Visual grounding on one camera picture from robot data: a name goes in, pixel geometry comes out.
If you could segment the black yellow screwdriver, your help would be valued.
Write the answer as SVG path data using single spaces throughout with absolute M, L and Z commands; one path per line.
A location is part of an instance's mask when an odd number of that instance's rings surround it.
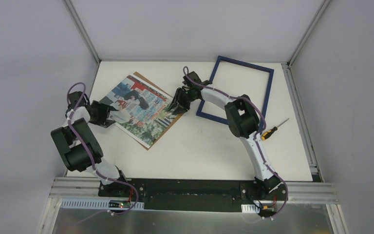
M 283 122 L 281 122 L 279 125 L 271 128 L 270 130 L 264 132 L 262 135 L 261 135 L 261 140 L 264 141 L 264 140 L 267 140 L 269 139 L 278 129 L 279 127 L 281 127 L 284 123 L 286 123 L 287 121 L 289 120 L 289 118 L 287 118 L 286 120 L 284 120 Z

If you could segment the colourful photo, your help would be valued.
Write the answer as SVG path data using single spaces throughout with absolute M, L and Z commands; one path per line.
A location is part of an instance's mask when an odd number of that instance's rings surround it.
M 144 87 L 129 74 L 99 101 L 111 106 L 109 119 L 114 120 L 118 128 L 135 140 L 140 134 L 140 129 L 137 125 L 143 125 L 136 119 L 136 116 L 143 116 L 145 114 L 144 111 L 149 108 L 149 103 L 141 95 L 142 92 L 136 90 L 136 88 L 143 89 Z

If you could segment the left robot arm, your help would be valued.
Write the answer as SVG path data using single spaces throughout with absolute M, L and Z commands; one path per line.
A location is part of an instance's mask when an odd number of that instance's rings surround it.
M 115 123 L 110 114 L 116 109 L 97 101 L 90 102 L 82 91 L 67 95 L 66 121 L 50 135 L 68 171 L 88 172 L 101 186 L 117 197 L 124 197 L 129 183 L 123 172 L 105 160 L 103 151 L 89 125 L 108 128 Z

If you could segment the blue wooden picture frame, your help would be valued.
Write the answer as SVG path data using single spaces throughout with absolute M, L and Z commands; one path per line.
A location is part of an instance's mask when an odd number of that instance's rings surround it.
M 263 67 L 263 66 L 256 65 L 256 64 L 252 64 L 252 63 L 245 62 L 245 61 L 240 61 L 240 60 L 224 57 L 224 56 L 218 56 L 217 60 L 215 62 L 213 71 L 210 75 L 210 79 L 209 79 L 210 82 L 214 81 L 217 69 L 218 69 L 218 67 L 219 67 L 219 65 L 222 61 L 223 62 L 228 62 L 228 63 L 231 63 L 231 64 L 235 64 L 235 65 L 238 65 L 238 66 L 247 67 L 247 68 L 251 68 L 251 69 L 254 69 L 254 70 L 266 72 L 268 74 L 267 87 L 262 89 L 263 94 L 264 94 L 264 100 L 263 100 L 263 106 L 262 106 L 262 109 L 261 109 L 261 113 L 262 113 L 263 117 L 266 117 L 268 102 L 269 102 L 270 93 L 271 93 L 271 86 L 272 86 L 272 82 L 273 82 L 274 69 Z M 205 104 L 205 102 L 202 100 L 199 104 L 198 109 L 197 109 L 196 116 L 227 125 L 227 120 L 225 118 L 218 117 L 218 116 L 203 112 L 204 104 Z

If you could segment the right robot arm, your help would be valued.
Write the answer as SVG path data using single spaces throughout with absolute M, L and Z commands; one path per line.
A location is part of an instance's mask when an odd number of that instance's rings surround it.
M 168 110 L 174 115 L 183 114 L 190 110 L 190 104 L 195 100 L 207 101 L 223 109 L 231 133 L 242 142 L 252 162 L 258 196 L 264 200 L 273 197 L 282 179 L 273 169 L 262 147 L 259 124 L 264 118 L 261 112 L 247 95 L 232 96 L 208 80 L 201 81 L 186 66 L 183 72 L 183 86 L 177 88 Z

